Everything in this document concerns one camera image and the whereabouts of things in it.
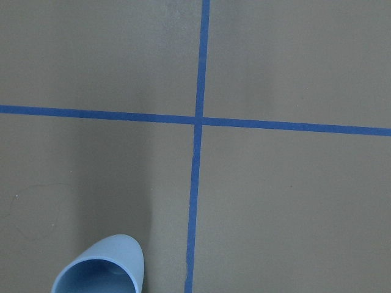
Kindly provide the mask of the light blue plastic cup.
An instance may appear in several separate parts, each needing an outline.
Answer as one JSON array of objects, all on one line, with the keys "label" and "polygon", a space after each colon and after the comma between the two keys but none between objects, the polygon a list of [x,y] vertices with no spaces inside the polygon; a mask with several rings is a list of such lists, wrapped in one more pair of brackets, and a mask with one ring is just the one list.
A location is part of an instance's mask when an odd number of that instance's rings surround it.
[{"label": "light blue plastic cup", "polygon": [[144,256],[131,236],[106,237],[69,263],[56,277],[52,292],[141,292]]}]

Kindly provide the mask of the blue tape grid lines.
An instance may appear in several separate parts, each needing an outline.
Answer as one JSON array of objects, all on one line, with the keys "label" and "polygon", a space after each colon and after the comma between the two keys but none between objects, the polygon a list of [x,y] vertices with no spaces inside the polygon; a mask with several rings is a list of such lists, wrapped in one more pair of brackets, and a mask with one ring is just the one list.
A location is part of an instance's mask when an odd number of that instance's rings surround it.
[{"label": "blue tape grid lines", "polygon": [[234,118],[206,117],[204,115],[205,82],[208,56],[208,33],[210,28],[210,2],[202,1],[199,35],[199,56],[197,69],[197,90],[193,116],[146,114],[134,112],[116,112],[102,110],[62,109],[55,107],[34,107],[1,105],[1,113],[13,115],[36,115],[45,117],[86,118],[98,120],[139,121],[149,123],[167,123],[192,125],[192,165],[189,192],[188,227],[186,243],[186,278],[184,292],[193,291],[194,260],[196,246],[197,208],[199,196],[200,162],[202,150],[202,130],[204,126],[272,129],[282,131],[318,132],[330,134],[349,134],[360,136],[390,136],[389,128],[364,126],[327,125],[316,123],[298,123],[287,121],[244,120]]}]

